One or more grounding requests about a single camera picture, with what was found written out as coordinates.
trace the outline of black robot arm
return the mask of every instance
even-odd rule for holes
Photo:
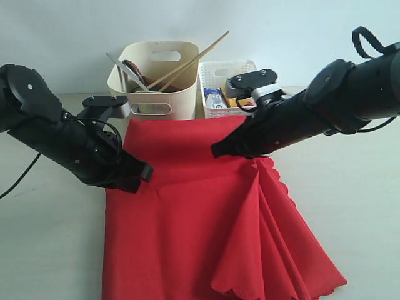
[[[124,96],[92,96],[74,116],[35,70],[0,67],[0,132],[7,131],[84,184],[136,193],[153,169],[123,149],[118,130],[107,122],[124,118],[118,114],[124,105]],[[113,132],[103,130],[106,124]]]
[[[360,36],[382,55],[366,54]],[[229,78],[227,96],[252,96],[257,106],[247,110],[238,128],[212,145],[214,157],[265,156],[319,134],[369,132],[393,121],[400,114],[400,43],[383,47],[365,27],[354,30],[352,38],[368,61],[355,65],[338,59],[291,97],[284,95],[278,76],[269,69]],[[364,129],[372,120],[385,118],[380,126]]]

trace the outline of yellow item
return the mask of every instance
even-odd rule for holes
[[[236,98],[228,98],[228,97],[226,97],[226,95],[225,95],[225,85],[223,85],[221,87],[221,90],[222,90],[222,93],[224,94],[224,99],[226,101],[226,106],[229,107],[229,108],[237,107],[238,105],[236,105]],[[247,105],[249,105],[249,103],[254,105],[254,101],[253,101],[252,97],[239,100],[239,104],[241,106],[247,106]]]

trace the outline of white storage bin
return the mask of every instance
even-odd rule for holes
[[[159,60],[157,56],[177,54],[179,60]],[[190,42],[137,42],[124,49],[119,60],[132,61],[143,76],[157,80],[181,64],[190,61],[199,54],[199,48]],[[173,82],[178,92],[129,92],[136,83],[126,78],[127,89],[119,76],[119,68],[114,66],[107,80],[113,95],[125,95],[131,105],[131,117],[144,120],[183,120],[194,119],[196,112],[196,89],[198,80],[198,62]],[[137,112],[136,107],[146,108],[145,113]]]
[[[248,114],[238,107],[207,107],[206,98],[204,96],[204,88],[221,88],[225,84],[227,78],[256,70],[256,64],[254,63],[254,61],[251,60],[200,62],[199,78],[201,86],[202,106],[204,108],[205,118]]]

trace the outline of white table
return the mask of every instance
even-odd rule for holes
[[[76,114],[87,95],[62,96]],[[112,120],[121,131],[127,119]],[[328,299],[396,299],[400,282],[400,123],[319,136],[272,158],[290,195],[349,285]],[[36,153],[0,134],[0,191]],[[0,299],[101,298],[105,196],[41,157],[0,201]]]

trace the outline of red towel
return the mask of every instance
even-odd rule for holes
[[[347,284],[271,158],[214,159],[243,117],[134,121],[124,148],[155,168],[107,190],[104,300],[312,300]]]

